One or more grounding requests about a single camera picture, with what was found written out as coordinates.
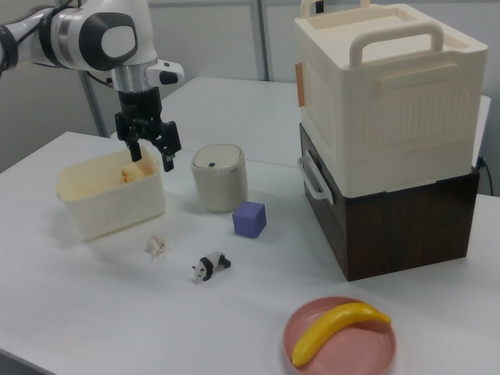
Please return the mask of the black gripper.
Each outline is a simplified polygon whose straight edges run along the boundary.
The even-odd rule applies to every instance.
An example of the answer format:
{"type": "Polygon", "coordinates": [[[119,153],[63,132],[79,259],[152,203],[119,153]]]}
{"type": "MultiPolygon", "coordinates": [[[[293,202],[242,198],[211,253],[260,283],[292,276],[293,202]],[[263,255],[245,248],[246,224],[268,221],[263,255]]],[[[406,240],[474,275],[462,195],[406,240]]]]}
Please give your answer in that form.
{"type": "Polygon", "coordinates": [[[119,91],[121,110],[115,115],[117,137],[125,141],[132,162],[141,160],[139,138],[150,141],[161,153],[165,172],[174,168],[173,159],[181,150],[180,137],[174,121],[163,123],[158,87],[140,92],[119,91]]]}

